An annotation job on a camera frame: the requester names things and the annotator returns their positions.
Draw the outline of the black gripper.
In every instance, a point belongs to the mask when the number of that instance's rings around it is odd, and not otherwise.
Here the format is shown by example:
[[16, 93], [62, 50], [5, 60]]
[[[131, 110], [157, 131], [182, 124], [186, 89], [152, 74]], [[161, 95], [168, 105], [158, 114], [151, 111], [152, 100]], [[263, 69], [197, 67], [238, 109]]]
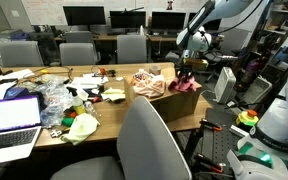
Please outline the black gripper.
[[194, 72], [192, 70], [192, 66], [187, 64], [185, 59], [182, 59], [177, 70], [177, 78], [184, 78], [185, 80], [189, 80], [193, 76]]

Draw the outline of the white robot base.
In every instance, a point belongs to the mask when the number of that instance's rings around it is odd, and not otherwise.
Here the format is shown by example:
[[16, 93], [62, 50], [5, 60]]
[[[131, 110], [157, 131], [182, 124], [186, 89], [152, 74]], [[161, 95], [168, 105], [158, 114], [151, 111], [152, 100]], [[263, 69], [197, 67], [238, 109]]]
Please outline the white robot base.
[[236, 180], [288, 180], [288, 78], [284, 91], [227, 153]]

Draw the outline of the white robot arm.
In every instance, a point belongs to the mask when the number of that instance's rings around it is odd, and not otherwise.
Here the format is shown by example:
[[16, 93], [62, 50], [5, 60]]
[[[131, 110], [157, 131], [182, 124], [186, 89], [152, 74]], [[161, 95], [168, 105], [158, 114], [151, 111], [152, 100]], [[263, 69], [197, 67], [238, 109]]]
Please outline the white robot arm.
[[177, 70], [189, 72], [190, 65], [185, 60], [190, 58], [189, 52], [198, 52], [200, 59], [205, 59], [211, 47], [212, 34], [204, 25], [214, 21], [231, 18], [242, 13], [254, 0], [207, 0], [186, 27], [177, 35], [176, 44], [183, 51]]

